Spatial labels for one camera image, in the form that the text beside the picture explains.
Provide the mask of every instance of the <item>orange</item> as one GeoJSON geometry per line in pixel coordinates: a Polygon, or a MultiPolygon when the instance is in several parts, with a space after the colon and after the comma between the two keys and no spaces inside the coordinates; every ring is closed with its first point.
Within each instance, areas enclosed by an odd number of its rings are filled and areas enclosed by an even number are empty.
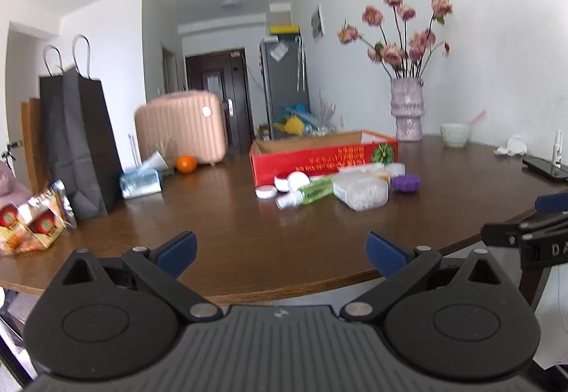
{"type": "Polygon", "coordinates": [[[175,162],[175,168],[182,174],[192,173],[197,169],[197,158],[192,156],[181,156],[175,162]]]}

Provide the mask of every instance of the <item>blue gripper pad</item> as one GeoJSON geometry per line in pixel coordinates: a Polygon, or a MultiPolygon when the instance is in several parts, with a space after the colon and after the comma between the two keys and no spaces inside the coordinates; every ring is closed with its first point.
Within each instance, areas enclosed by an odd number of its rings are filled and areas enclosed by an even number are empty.
{"type": "Polygon", "coordinates": [[[414,258],[414,253],[396,246],[377,232],[368,234],[365,252],[368,261],[386,278],[394,275],[414,258]]]}
{"type": "Polygon", "coordinates": [[[150,253],[150,259],[173,278],[179,277],[197,256],[197,237],[193,232],[184,232],[175,237],[172,245],[158,247],[150,253]]]}
{"type": "Polygon", "coordinates": [[[539,196],[535,201],[535,209],[541,214],[568,211],[568,193],[539,196]]]}

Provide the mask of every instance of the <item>bag handle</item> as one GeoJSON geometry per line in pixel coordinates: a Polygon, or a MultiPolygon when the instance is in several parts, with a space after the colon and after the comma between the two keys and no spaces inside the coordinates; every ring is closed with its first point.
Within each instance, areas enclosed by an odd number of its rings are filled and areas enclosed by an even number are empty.
{"type": "Polygon", "coordinates": [[[80,33],[75,35],[75,38],[73,38],[73,45],[71,46],[73,53],[73,62],[75,62],[75,69],[80,75],[81,72],[79,71],[79,65],[77,65],[77,57],[75,56],[75,48],[77,47],[77,42],[79,41],[79,39],[84,39],[87,42],[87,78],[91,79],[91,44],[89,43],[87,36],[80,33]]]}
{"type": "Polygon", "coordinates": [[[43,63],[45,64],[45,67],[47,68],[47,72],[49,73],[49,76],[53,76],[53,73],[49,69],[49,65],[47,65],[47,51],[49,51],[50,49],[54,49],[55,52],[58,53],[59,68],[61,69],[61,73],[64,73],[65,71],[63,70],[63,59],[61,58],[61,52],[59,52],[59,49],[56,48],[55,46],[52,46],[51,44],[47,44],[47,46],[43,48],[43,63]]]}

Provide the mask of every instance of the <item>refrigerator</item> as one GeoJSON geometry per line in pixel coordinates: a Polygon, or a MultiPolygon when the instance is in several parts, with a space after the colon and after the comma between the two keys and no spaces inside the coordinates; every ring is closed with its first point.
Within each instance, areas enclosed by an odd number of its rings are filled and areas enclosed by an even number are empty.
{"type": "Polygon", "coordinates": [[[310,111],[306,61],[300,36],[286,35],[280,39],[265,39],[260,43],[260,55],[271,139],[286,138],[289,137],[287,134],[274,128],[274,123],[284,122],[285,107],[302,104],[310,111]]]}

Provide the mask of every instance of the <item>vase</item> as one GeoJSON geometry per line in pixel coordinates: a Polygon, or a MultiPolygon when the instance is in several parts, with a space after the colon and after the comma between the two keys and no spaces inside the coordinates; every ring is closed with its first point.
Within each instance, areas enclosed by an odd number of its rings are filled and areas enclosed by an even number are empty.
{"type": "Polygon", "coordinates": [[[396,78],[391,82],[391,115],[397,119],[397,140],[422,140],[424,99],[418,78],[396,78]]]}

